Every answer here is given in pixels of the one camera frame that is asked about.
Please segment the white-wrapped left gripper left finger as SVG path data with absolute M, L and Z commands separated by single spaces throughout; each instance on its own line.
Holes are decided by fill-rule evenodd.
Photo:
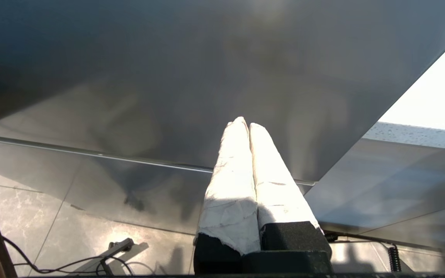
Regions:
M 194 239 L 194 273 L 241 273 L 242 258 L 261 250 L 257 213 L 249 129 L 237 117 L 224 129 L 205 193 Z

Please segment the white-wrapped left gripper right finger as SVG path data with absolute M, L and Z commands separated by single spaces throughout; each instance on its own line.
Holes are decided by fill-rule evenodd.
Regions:
M 261 250 L 246 273 L 331 273 L 332 249 L 265 127 L 250 125 Z

